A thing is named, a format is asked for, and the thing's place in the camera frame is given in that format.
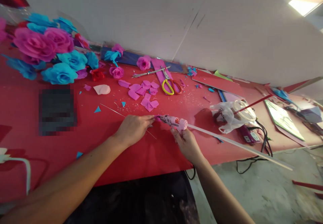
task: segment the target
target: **white wall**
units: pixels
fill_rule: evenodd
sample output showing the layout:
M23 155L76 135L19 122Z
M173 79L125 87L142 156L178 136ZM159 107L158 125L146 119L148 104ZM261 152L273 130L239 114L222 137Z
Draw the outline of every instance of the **white wall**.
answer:
M259 83L323 75L323 35L284 0L28 0L94 41Z

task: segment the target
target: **plastic bag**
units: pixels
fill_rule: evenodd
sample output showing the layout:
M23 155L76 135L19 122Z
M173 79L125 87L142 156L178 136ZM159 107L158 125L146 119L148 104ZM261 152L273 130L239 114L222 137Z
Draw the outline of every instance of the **plastic bag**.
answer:
M234 129L243 126L245 123L248 123L247 120L243 121L243 119L238 120L235 118L231 110L233 103L234 102L222 102L210 106L213 116L220 111L219 116L214 120L218 122L218 125L222 125L219 127L219 130L224 134L227 134Z

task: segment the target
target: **pink paper rose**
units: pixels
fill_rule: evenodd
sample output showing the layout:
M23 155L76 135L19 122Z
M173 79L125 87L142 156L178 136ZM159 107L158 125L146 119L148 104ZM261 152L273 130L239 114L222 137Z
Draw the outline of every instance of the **pink paper rose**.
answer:
M110 67L109 71L114 79L120 79L124 76L124 70L121 67Z
M56 44L43 34L28 28L18 28L14 33L14 44L19 50L35 59L50 62L56 56Z
M137 66L140 68L140 70L145 71L150 68L150 61L151 58L149 56L139 57L137 60Z
M112 48L112 51L117 51L120 52L121 56L123 55L124 49L122 48L122 46L120 44L115 44Z
M55 42L56 53L70 53L74 50L73 38L65 30L47 28L44 35Z

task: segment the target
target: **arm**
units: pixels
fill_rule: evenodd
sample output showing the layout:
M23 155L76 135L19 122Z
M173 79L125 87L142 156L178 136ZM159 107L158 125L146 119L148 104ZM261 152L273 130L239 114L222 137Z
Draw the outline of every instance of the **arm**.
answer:
M127 116L113 136L28 195L0 224L63 223L110 164L153 122L154 116Z
M195 166L217 223L254 223L203 156L193 133L186 129L181 137L178 131L171 132L183 155Z

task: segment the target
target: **white stick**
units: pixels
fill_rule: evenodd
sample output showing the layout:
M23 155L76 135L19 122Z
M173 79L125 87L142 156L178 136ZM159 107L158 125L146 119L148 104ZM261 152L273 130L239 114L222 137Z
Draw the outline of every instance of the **white stick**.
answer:
M219 139L221 139L221 140L224 140L224 141L226 141L226 142L228 142L228 143L231 143L232 145L235 145L235 146L237 146L237 147L243 148L243 149L245 149L245 150L247 150L247 151L249 151L249 152L251 152L251 153L254 153L254 154L256 154L256 155L261 156L261 157L262 157L262 158L264 158L264 159L267 159L267 160L269 160L269 161L271 161L271 162L273 162L273 163L275 163L275 164L278 164L278 165L280 165L280 166L282 166L282 167L284 167L284 168L286 168L286 169L288 169L288 170L291 170L291 171L293 171L293 170L294 170L294 167L293 167L293 166L291 166L291 165L289 165L289 164L287 164L287 163L284 163L284 162L282 162L282 161L280 161L280 160L278 160L278 159L274 159L274 158L272 158L272 157L271 157L271 156L269 156L269 155L266 155L266 154L264 154L264 153L262 153L262 152L259 152L259 151L257 151L257 150L254 150L253 148L246 147L245 145L242 145L242 144L240 144L240 143L238 143L238 142L236 142L236 141L230 140L230 139L228 139L228 138L226 138L226 137L224 137L224 136L221 136L221 135L215 134L215 133L213 133L213 132L210 132L210 131L204 130L204 129L199 128L199 127L196 127L196 126L194 126L194 125L190 125L190 124L188 124L187 126L188 126L188 127L193 128L193 129L196 129L196 130L198 130L198 131L204 132L204 133L206 133L206 134L209 134L209 135L211 135L211 136L217 137L217 138L219 138Z

